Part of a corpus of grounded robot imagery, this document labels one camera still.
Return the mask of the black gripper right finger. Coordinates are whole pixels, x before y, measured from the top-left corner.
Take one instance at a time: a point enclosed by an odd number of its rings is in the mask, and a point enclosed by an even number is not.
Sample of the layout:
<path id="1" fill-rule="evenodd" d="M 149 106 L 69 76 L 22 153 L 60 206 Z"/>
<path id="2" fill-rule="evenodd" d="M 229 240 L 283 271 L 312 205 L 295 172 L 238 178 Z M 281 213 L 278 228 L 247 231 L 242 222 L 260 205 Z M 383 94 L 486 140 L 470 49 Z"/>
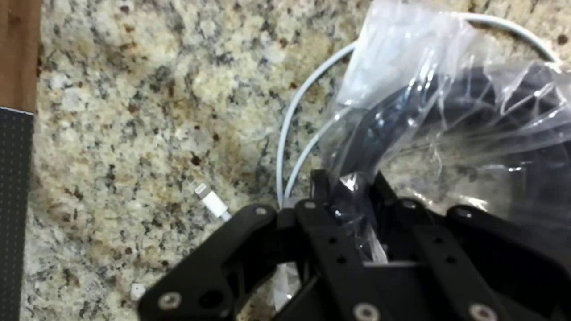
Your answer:
<path id="1" fill-rule="evenodd" d="M 386 256 L 411 262 L 420 299 L 435 321 L 511 321 L 440 215 L 415 199 L 397 197 L 381 174 L 374 176 L 369 196 Z"/>

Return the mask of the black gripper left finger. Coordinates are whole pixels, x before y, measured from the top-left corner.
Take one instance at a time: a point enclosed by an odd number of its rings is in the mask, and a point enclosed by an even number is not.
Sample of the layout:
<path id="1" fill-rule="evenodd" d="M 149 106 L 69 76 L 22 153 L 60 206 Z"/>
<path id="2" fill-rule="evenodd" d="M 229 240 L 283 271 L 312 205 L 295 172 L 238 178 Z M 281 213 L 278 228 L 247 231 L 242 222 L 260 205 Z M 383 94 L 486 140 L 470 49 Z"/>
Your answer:
<path id="1" fill-rule="evenodd" d="M 295 210 L 315 274 L 294 296 L 292 321 L 395 321 L 378 281 L 381 267 L 361 262 L 329 215 L 331 201 L 328 174 L 322 169 L 312 171 L 310 196 Z"/>

